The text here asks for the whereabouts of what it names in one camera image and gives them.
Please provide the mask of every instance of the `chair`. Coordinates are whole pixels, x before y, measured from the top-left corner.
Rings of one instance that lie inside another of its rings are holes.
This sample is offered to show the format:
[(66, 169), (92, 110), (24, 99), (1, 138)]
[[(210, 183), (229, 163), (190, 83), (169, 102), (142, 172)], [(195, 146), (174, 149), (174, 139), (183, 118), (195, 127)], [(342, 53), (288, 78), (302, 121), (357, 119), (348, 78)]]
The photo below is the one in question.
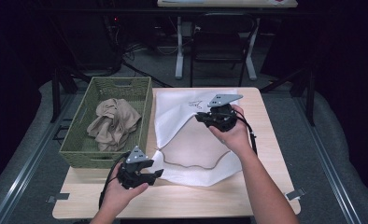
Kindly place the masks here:
[(238, 86), (242, 85), (250, 39), (257, 21), (244, 13), (206, 13), (191, 27), (191, 87), (193, 64), (241, 63)]

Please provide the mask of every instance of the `black cable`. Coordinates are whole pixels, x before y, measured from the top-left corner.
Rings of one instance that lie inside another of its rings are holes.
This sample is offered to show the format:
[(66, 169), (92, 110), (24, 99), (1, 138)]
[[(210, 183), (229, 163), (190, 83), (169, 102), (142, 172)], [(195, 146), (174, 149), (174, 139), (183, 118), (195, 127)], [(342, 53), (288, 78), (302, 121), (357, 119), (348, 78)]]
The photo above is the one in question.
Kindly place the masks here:
[(105, 193), (106, 193), (106, 189), (107, 189), (108, 184), (109, 184), (112, 180), (114, 180), (114, 179), (116, 179), (116, 178), (117, 178), (117, 177), (115, 176), (114, 178), (109, 179), (109, 178), (111, 177), (111, 175), (112, 175), (112, 172), (114, 171), (114, 169), (115, 169), (115, 167), (117, 166), (118, 162), (120, 162), (120, 160), (121, 160), (122, 158), (127, 158), (127, 157), (129, 157), (129, 155), (130, 155), (130, 154), (131, 154), (131, 152), (130, 152), (130, 151), (127, 151), (127, 152), (123, 153), (122, 155), (120, 155), (120, 156), (117, 158), (117, 160), (116, 160), (116, 161), (114, 162), (114, 164), (112, 165), (112, 167), (111, 167), (111, 169), (110, 169), (110, 171), (109, 171), (109, 173), (108, 173), (108, 176), (107, 176), (107, 179), (106, 179), (105, 186), (103, 187), (103, 191), (100, 193), (100, 198), (99, 198), (99, 209), (100, 209), (100, 207), (102, 206), (103, 199), (105, 198)]
[(125, 66), (127, 66), (128, 68), (130, 68), (130, 69), (134, 70), (136, 73), (138, 73), (138, 74), (140, 74), (140, 75), (142, 75), (142, 76), (145, 76), (145, 77), (151, 77), (151, 80), (152, 80), (152, 81), (154, 81), (154, 82), (158, 83), (158, 84), (159, 84), (159, 85), (161, 85), (162, 87), (170, 87), (170, 88), (172, 88), (172, 86), (170, 86), (170, 85), (168, 85), (168, 84), (166, 84), (166, 83), (164, 83), (164, 82), (160, 81), (158, 78), (153, 77), (153, 76), (152, 76), (152, 75), (150, 75), (150, 74), (147, 74), (147, 73), (145, 73), (145, 72), (143, 72), (143, 71), (138, 70), (137, 68), (133, 67), (131, 64), (128, 64), (127, 62), (125, 62), (125, 60), (123, 60), (123, 59), (122, 59), (122, 64), (123, 64), (123, 65), (125, 65)]
[(223, 114), (223, 113), (214, 113), (215, 115), (220, 115), (220, 116), (224, 116), (224, 117), (230, 117), (230, 118), (234, 118), (234, 119), (239, 119), (241, 120), (243, 123), (245, 123), (245, 125), (248, 127), (248, 131), (250, 133), (250, 141), (251, 141), (251, 147), (253, 148), (254, 152), (256, 153), (256, 155), (258, 155), (257, 153), (257, 146), (256, 146), (256, 135), (253, 132), (253, 130), (251, 129), (250, 124), (248, 124), (248, 121), (245, 119), (245, 116), (240, 113), (239, 111), (234, 110), (234, 112), (240, 114), (242, 116), (242, 118), (239, 118), (236, 115), (231, 115), (231, 114)]

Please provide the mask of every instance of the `green basket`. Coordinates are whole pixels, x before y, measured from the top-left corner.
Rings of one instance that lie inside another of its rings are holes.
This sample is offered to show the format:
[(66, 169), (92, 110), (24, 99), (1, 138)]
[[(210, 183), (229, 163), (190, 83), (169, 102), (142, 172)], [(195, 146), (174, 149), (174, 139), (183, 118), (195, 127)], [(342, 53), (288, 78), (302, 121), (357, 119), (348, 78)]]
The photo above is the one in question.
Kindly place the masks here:
[[(102, 152), (88, 126), (97, 118), (96, 107), (104, 100), (125, 99), (140, 115), (136, 131), (129, 134), (125, 147), (117, 152)], [(123, 153), (139, 146), (146, 150), (152, 85), (149, 77), (93, 77), (64, 139), (60, 154), (74, 168), (110, 168)]]

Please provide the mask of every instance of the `metal bracket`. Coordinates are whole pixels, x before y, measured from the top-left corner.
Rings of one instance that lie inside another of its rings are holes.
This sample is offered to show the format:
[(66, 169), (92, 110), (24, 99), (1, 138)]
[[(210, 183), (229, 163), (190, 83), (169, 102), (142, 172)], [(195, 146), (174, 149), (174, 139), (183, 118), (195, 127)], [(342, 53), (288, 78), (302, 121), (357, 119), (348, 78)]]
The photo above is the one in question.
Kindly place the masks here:
[(58, 200), (67, 200), (69, 193), (58, 193), (55, 196), (49, 196), (46, 203), (56, 203)]
[(222, 105), (227, 105), (228, 103), (239, 100), (243, 95), (239, 94), (217, 94), (213, 100), (207, 105), (208, 107), (217, 107)]
[(306, 194), (306, 192), (304, 191), (303, 188), (300, 189), (296, 189), (290, 193), (285, 194), (286, 198), (291, 201), (294, 199), (298, 199), (300, 200), (302, 196), (304, 196)]
[(132, 149), (131, 154), (126, 159), (126, 163), (136, 163), (141, 161), (146, 161), (149, 157), (144, 154), (144, 152), (138, 147), (135, 146), (134, 149)]

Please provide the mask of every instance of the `white cloth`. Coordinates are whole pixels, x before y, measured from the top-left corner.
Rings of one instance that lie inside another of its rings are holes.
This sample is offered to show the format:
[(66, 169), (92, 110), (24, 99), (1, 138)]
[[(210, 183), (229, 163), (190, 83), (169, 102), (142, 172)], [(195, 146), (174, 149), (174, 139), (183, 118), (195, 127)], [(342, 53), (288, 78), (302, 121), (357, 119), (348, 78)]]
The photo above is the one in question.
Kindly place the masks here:
[(187, 186), (211, 186), (242, 170), (237, 156), (198, 122), (216, 94), (227, 91), (159, 91), (156, 94), (157, 147), (150, 172), (164, 169), (162, 179)]

